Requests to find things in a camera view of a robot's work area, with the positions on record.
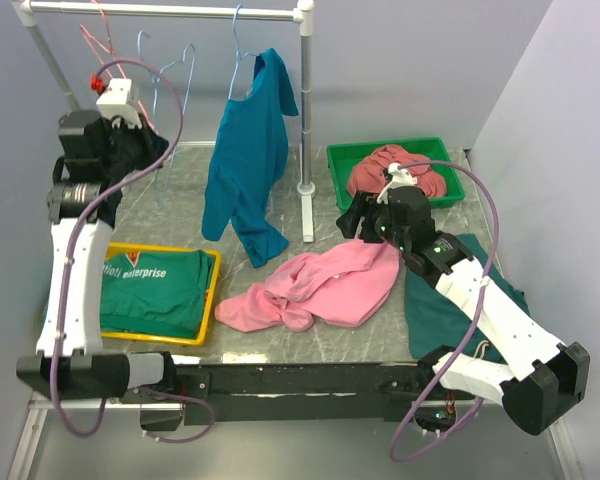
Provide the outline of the dark green shorts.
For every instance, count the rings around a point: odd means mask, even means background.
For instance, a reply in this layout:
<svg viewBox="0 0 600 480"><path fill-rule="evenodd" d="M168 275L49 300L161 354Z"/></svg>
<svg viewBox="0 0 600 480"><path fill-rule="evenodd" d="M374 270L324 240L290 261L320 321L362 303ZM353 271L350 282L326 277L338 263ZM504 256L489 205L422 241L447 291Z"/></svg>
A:
<svg viewBox="0 0 600 480"><path fill-rule="evenodd" d="M488 254L474 234L459 234L457 238L471 250L481 264L486 263ZM529 315L524 292L517 290L504 279L495 266L490 268L489 276ZM424 357L440 346L456 347L469 328L469 317L409 270L406 273L404 305L409 331L409 351L415 359ZM500 352L478 328L463 352L465 355L478 356L487 361L505 363Z"/></svg>

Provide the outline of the aluminium frame rail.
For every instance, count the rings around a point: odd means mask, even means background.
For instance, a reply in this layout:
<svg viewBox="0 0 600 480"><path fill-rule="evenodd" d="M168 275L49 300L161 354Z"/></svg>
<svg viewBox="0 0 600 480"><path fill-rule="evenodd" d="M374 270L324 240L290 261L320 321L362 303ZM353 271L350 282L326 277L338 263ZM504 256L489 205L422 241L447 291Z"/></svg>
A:
<svg viewBox="0 0 600 480"><path fill-rule="evenodd" d="M475 420L404 464L389 459L391 423L378 419L231 422L163 445L140 433L137 409L115 405L78 439L53 410L30 403L11 479L581 479L562 423L539 437L484 406Z"/></svg>

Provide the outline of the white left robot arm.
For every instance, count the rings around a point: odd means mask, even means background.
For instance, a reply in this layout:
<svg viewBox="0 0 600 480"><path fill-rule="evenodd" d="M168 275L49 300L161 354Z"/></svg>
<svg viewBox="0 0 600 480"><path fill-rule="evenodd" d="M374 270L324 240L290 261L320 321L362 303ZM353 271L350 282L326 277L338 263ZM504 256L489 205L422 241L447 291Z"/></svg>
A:
<svg viewBox="0 0 600 480"><path fill-rule="evenodd" d="M47 309L32 356L16 376L49 400L121 398L142 388L155 401L172 399L179 378L170 354L106 354L100 305L110 238L122 200L114 185L155 163L169 143L141 118L78 110L59 120L63 149L47 195L53 267Z"/></svg>

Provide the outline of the yellow plastic tray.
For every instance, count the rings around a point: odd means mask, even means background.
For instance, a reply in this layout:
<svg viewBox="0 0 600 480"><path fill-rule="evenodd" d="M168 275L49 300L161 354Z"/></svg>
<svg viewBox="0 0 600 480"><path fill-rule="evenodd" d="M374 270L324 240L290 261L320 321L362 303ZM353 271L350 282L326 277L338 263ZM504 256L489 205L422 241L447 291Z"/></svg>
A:
<svg viewBox="0 0 600 480"><path fill-rule="evenodd" d="M108 246L105 260L117 255L119 253L132 252L132 251L164 251L164 252L186 252L195 251L189 248L176 248L167 246L157 245L142 245L142 244L131 244L131 243L111 243ZM107 332L102 331L102 335L106 338L124 339L129 341L141 341L141 342L154 342L154 343L165 343L170 345L181 345L181 346L201 346L205 342L205 338L209 329L210 318L212 316L213 297L216 290L220 266L221 266L221 254L215 250L201 250L213 256L215 259L215 266L213 268L211 283L207 290L207 300L205 304L205 311L202 320L202 325L199 329L198 336L190 338L177 338L177 337L165 337L156 335L146 335L129 332Z"/></svg>

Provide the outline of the green plastic tray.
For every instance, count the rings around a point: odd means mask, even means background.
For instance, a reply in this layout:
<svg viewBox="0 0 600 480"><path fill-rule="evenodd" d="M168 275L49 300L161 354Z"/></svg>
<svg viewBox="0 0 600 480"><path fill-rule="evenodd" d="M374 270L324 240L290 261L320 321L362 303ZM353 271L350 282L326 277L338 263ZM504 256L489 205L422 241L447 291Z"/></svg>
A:
<svg viewBox="0 0 600 480"><path fill-rule="evenodd" d="M346 211L353 200L347 191L347 182L352 169L375 149L387 144L399 145L408 152L424 155L429 160L444 162L450 160L443 141L438 137L331 145L326 149L326 153L334 182L336 202L341 211ZM428 197L434 208L449 208L465 198L464 188L455 169L441 165L431 167L444 177L447 186L447 194L444 197Z"/></svg>

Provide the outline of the dusty red shirt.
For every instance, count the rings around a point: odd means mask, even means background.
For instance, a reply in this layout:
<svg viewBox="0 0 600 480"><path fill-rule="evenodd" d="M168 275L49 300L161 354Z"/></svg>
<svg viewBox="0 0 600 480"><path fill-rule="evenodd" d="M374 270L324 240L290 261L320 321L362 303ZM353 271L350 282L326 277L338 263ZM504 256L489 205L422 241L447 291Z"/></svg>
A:
<svg viewBox="0 0 600 480"><path fill-rule="evenodd" d="M410 165L427 160L421 154L411 153L396 144L387 144L375 149L351 171L347 182L347 191L354 197L361 190L378 194L386 186L384 170L392 163ZM417 180L416 185L429 198L444 197L447 186L444 177L436 173L429 165L408 167L409 173Z"/></svg>

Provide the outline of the blue t shirt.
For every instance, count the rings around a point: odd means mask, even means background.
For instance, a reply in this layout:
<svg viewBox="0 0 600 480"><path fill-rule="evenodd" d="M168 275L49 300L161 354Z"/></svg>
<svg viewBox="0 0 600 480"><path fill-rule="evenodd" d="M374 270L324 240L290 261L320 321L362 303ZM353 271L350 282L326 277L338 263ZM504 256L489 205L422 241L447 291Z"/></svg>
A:
<svg viewBox="0 0 600 480"><path fill-rule="evenodd" d="M218 241L231 225L255 268L288 245L266 212L271 189L287 166L285 119L298 115L286 65L270 48L256 56L251 93L227 101L217 131L201 232L206 240Z"/></svg>

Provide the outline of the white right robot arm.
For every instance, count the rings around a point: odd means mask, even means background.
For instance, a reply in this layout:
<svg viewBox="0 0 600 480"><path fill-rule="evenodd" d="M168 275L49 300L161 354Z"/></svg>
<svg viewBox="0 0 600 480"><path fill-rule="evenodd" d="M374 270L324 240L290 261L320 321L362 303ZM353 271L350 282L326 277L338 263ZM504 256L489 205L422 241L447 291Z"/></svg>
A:
<svg viewBox="0 0 600 480"><path fill-rule="evenodd" d="M502 406L516 426L538 435L583 400L587 350L537 324L458 237L437 229L419 188L394 187L383 195L359 191L336 224L347 239L391 245L408 270L455 305L504 360L468 356L463 346L434 349L419 362L422 393L414 408L428 396L460 390Z"/></svg>

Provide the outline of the silver clothes rack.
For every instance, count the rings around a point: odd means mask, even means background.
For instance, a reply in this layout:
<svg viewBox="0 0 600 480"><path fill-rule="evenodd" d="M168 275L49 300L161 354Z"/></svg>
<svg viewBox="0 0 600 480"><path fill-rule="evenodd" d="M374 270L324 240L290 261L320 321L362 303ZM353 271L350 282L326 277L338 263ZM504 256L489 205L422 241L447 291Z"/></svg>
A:
<svg viewBox="0 0 600 480"><path fill-rule="evenodd" d="M37 26L35 14L66 13L96 15L101 12L119 16L227 19L240 18L253 21L292 22L299 28L301 42L301 142L300 181L297 191L301 200L302 241L312 243L314 235L313 198L316 187L311 178L312 147L312 57L311 47L314 33L313 1L299 1L291 10L262 8L229 8L184 5L149 5L131 3L105 3L101 6L90 2L74 1L14 1L12 6L22 25L28 29L39 52L47 64L54 80L59 86L65 101L73 111L80 108L80 103L69 85L69 82Z"/></svg>

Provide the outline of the green printed t shirt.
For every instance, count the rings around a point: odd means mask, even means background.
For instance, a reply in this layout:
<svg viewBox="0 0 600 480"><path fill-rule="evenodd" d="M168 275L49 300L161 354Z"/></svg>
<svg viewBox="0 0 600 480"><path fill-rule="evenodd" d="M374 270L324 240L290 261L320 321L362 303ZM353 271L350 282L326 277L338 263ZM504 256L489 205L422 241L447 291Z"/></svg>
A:
<svg viewBox="0 0 600 480"><path fill-rule="evenodd" d="M197 337L214 266L201 250L132 251L102 261L101 329Z"/></svg>

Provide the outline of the pink t shirt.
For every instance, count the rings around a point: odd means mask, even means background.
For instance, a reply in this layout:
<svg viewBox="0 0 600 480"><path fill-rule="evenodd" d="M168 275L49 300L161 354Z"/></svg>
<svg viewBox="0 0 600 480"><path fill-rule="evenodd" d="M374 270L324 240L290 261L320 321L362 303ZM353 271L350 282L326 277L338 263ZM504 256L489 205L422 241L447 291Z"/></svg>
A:
<svg viewBox="0 0 600 480"><path fill-rule="evenodd" d="M389 244L349 240L291 258L265 281L222 301L215 319L244 333L278 325L303 332L317 318L355 328L387 300L399 268L399 253Z"/></svg>

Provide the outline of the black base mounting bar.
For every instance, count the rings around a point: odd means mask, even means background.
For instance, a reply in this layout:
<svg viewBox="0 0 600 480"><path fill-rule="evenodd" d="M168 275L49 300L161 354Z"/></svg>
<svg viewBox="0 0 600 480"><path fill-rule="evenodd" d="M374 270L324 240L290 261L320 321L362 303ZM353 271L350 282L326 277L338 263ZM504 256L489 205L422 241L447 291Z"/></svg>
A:
<svg viewBox="0 0 600 480"><path fill-rule="evenodd" d="M170 404L167 393L201 399L219 422L382 419L397 422L433 378L421 363L178 365L153 393L124 404Z"/></svg>

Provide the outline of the blue hanger with shirt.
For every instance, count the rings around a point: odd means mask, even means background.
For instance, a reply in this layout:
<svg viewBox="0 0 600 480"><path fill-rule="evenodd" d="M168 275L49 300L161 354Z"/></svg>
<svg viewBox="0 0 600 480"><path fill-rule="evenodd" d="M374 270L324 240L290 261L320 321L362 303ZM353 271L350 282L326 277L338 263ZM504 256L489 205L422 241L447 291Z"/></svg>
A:
<svg viewBox="0 0 600 480"><path fill-rule="evenodd" d="M256 54L254 54L254 53L251 53L248 51L242 52L241 41L240 41L240 37L238 34L238 30L237 30L237 20L238 20L238 17L239 17L239 14L240 14L242 8L243 8L242 4L238 4L236 6L233 17L232 17L232 22L231 22L232 34L233 34L234 43L235 43L235 63L234 63L234 69L233 69L233 73L232 73L230 84L229 84L229 90L228 90L228 99L229 100L234 99L235 82L236 82L236 79L237 79L237 76L239 73L241 62L244 59L246 59L247 57L256 57Z"/></svg>

